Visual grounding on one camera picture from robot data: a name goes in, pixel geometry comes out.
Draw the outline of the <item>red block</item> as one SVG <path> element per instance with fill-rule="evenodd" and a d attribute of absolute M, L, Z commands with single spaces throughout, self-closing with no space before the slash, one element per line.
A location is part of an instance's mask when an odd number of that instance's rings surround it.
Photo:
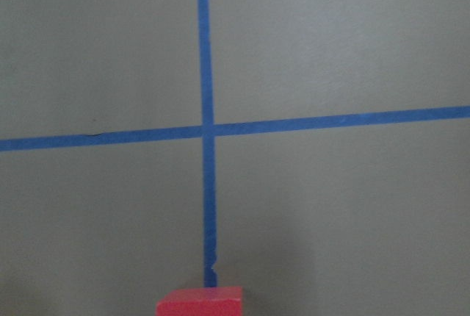
<path fill-rule="evenodd" d="M 157 316 L 242 316 L 241 287 L 174 290 L 156 305 Z"/>

